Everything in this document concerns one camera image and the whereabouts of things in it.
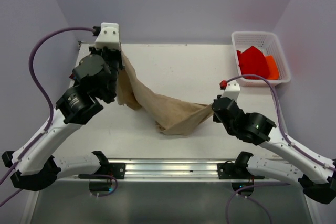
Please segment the beige t shirt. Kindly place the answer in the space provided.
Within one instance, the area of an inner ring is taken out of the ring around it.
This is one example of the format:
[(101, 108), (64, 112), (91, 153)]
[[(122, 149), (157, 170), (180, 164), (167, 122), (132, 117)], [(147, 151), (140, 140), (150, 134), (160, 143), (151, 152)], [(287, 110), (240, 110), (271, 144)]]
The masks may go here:
[(186, 102), (153, 92), (138, 78), (128, 57), (122, 52), (124, 69), (119, 71), (117, 103), (132, 110), (144, 109), (164, 135), (190, 135), (213, 116), (212, 105)]

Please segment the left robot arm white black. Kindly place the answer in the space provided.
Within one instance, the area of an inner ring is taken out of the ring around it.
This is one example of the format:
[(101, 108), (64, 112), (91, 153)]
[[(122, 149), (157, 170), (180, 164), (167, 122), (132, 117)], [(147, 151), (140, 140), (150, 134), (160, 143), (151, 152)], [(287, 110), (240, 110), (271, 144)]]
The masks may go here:
[(20, 149), (2, 154), (12, 169), (11, 182), (21, 190), (40, 191), (56, 180), (78, 175), (83, 179), (114, 181), (108, 159), (102, 151), (70, 158), (56, 156), (57, 148), (103, 110), (100, 100), (115, 101), (119, 71), (123, 69), (121, 49), (89, 48), (72, 73), (74, 85), (53, 108), (52, 119)]

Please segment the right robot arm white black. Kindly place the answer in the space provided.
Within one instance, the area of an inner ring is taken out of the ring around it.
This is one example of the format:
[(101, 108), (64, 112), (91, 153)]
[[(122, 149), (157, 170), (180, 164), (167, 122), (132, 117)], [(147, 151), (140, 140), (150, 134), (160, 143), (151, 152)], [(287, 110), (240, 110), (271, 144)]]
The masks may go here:
[(224, 165), (228, 175), (240, 178), (267, 177), (297, 185), (309, 198), (329, 204), (335, 199), (335, 161), (325, 158), (283, 136), (271, 119), (260, 113), (245, 113), (236, 101), (218, 97), (212, 105), (213, 120), (237, 139), (267, 149), (281, 158), (277, 162), (249, 152), (241, 152), (235, 162)]

